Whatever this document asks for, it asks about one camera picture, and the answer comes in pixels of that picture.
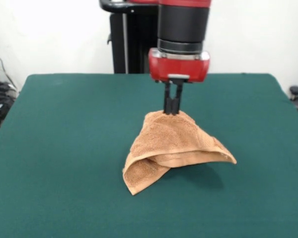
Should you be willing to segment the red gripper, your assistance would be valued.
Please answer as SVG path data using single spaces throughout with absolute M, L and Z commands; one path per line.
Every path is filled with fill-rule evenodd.
M 210 66 L 210 54 L 206 51 L 197 55 L 178 55 L 151 48 L 149 51 L 149 72 L 153 80 L 164 81 L 163 113 L 177 115 L 180 110 L 183 84 L 176 87 L 174 99 L 170 97 L 170 80 L 203 82 Z

